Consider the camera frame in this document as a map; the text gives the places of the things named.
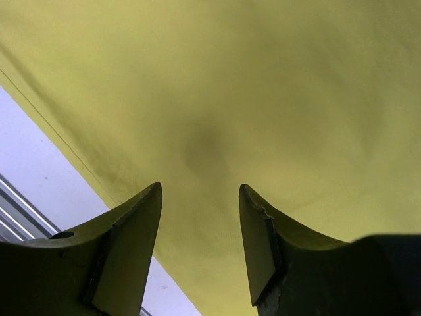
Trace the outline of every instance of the yellow fabric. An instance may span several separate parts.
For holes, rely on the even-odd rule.
[[[256,315],[241,183],[335,238],[420,232],[420,15],[410,0],[2,0],[0,80],[110,207],[162,182],[155,255],[204,316]]]

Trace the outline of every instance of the bolt hole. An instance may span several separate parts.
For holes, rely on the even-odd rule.
[[[66,239],[66,238],[70,238],[73,237],[74,233],[73,232],[60,232],[58,234],[55,234],[54,236],[50,237],[50,239]]]

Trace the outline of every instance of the pointed tip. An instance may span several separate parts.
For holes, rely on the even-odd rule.
[[[262,208],[262,204],[259,203],[259,194],[252,189],[248,184],[242,184],[239,187],[239,199],[240,204],[242,205],[241,200],[246,201],[249,206],[252,208],[260,209]]]
[[[162,184],[159,181],[156,181],[154,184],[152,184],[152,188],[162,190]]]

